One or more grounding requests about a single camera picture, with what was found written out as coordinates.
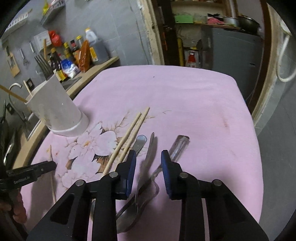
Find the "person's left hand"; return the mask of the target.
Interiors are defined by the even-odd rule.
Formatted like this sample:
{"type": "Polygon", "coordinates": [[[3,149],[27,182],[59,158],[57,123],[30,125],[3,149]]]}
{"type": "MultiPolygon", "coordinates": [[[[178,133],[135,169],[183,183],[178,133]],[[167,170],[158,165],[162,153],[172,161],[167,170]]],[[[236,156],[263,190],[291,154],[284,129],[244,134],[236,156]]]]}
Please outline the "person's left hand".
{"type": "Polygon", "coordinates": [[[9,195],[1,191],[1,210],[6,212],[12,211],[13,218],[17,223],[24,224],[27,222],[26,209],[18,189],[13,190],[9,195]]]}

